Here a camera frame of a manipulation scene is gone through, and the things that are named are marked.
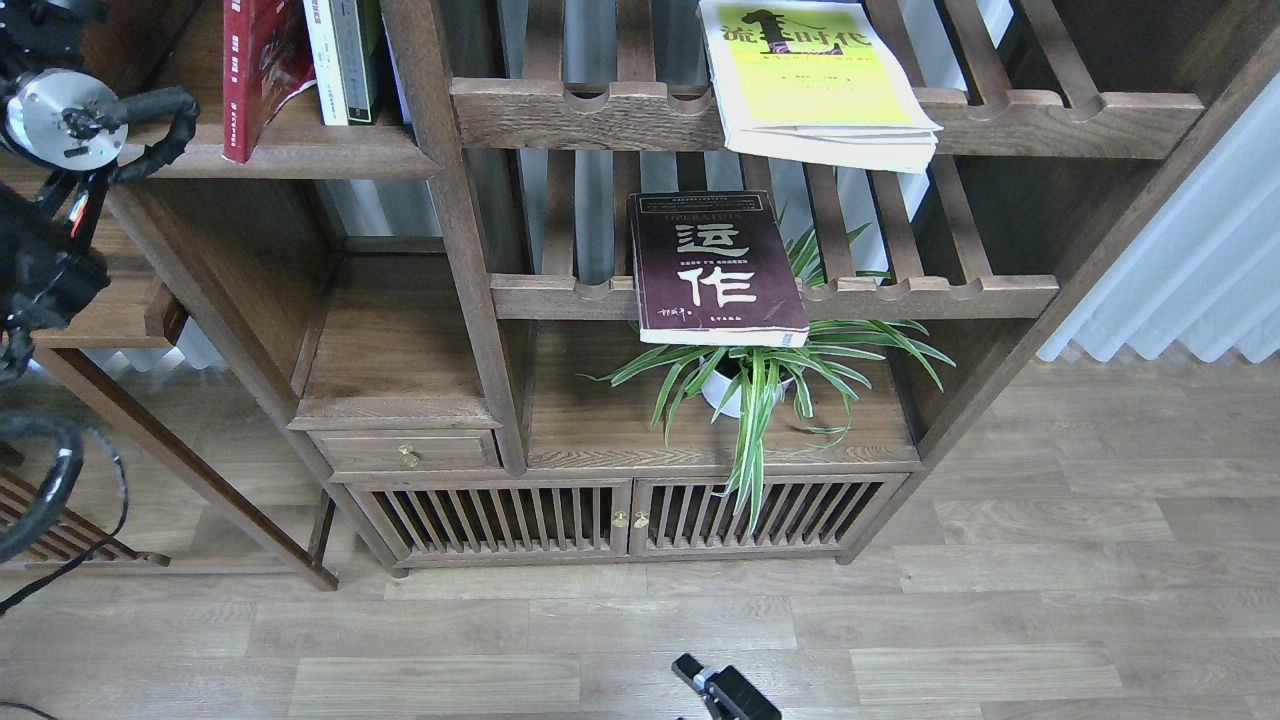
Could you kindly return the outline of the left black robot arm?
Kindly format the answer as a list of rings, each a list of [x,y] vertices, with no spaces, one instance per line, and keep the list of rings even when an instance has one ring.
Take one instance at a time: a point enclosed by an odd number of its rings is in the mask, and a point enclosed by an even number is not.
[[[111,184],[174,163],[200,105],[182,86],[118,96],[84,69],[84,27],[104,1],[3,4],[3,151],[49,170],[26,199],[3,188],[3,382],[20,379],[33,333],[64,329],[109,284],[92,246]]]

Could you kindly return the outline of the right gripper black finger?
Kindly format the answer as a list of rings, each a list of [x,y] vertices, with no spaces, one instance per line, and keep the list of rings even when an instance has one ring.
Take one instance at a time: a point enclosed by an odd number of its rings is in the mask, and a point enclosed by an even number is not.
[[[671,669],[698,694],[710,719],[782,717],[782,712],[732,665],[713,671],[690,653],[682,653]]]

